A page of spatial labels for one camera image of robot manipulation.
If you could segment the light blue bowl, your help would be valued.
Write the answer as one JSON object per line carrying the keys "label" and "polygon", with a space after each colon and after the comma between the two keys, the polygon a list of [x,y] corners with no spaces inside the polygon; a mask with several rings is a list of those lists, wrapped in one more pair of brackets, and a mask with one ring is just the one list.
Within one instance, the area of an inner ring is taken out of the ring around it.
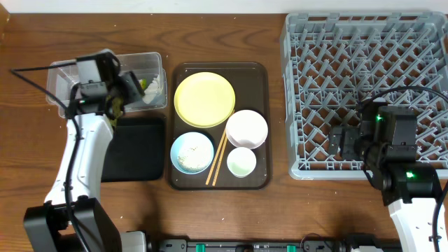
{"label": "light blue bowl", "polygon": [[201,173],[201,172],[203,172],[205,170],[205,169],[203,169],[200,172],[188,173],[188,172],[186,172],[185,170],[183,170],[180,167],[180,165],[178,163],[178,154],[179,154],[180,149],[182,147],[184,147],[184,146],[203,146],[203,147],[207,147],[209,149],[209,164],[208,164],[208,167],[212,163],[213,158],[214,158],[214,146],[213,146],[211,140],[206,135],[204,135],[202,133],[199,133],[199,132],[187,132],[187,133],[182,134],[181,136],[179,136],[174,141],[174,143],[171,146],[171,150],[170,150],[171,163],[181,173],[188,174],[188,175],[193,175],[193,174],[199,174],[199,173]]}

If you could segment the rice pile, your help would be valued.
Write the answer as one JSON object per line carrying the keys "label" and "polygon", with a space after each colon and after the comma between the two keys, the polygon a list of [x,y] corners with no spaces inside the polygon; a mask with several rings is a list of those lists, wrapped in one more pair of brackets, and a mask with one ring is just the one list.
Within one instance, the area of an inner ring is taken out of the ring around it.
{"label": "rice pile", "polygon": [[203,146],[184,146],[178,154],[180,167],[188,173],[200,172],[209,164],[209,149]]}

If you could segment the green snack wrapper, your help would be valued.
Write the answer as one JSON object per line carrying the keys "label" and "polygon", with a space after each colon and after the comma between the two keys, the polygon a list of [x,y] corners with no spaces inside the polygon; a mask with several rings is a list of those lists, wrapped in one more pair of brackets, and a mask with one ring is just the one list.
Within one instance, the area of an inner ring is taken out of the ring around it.
{"label": "green snack wrapper", "polygon": [[117,127],[118,119],[125,114],[125,106],[142,101],[144,90],[140,79],[134,76],[119,76],[112,83],[106,96],[105,114],[113,129]]}

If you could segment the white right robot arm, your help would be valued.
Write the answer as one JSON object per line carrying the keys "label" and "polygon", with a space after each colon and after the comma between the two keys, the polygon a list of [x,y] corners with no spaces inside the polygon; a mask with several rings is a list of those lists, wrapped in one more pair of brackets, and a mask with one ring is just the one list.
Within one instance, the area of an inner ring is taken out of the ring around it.
{"label": "white right robot arm", "polygon": [[330,131],[330,153],[363,163],[363,173],[380,191],[404,251],[446,251],[447,187],[430,164],[417,161],[416,130],[414,120],[378,120],[366,128],[336,126]]}

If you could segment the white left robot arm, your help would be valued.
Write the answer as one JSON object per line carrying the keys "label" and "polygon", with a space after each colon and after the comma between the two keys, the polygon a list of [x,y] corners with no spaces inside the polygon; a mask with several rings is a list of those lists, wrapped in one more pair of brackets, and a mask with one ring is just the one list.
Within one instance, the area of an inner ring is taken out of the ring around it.
{"label": "white left robot arm", "polygon": [[147,251],[142,231],[121,233],[100,204],[104,160],[113,122],[144,91],[131,71],[121,71],[109,49],[61,64],[75,65],[79,81],[64,110],[67,140],[57,178],[43,205],[29,207],[23,225],[35,251]]}

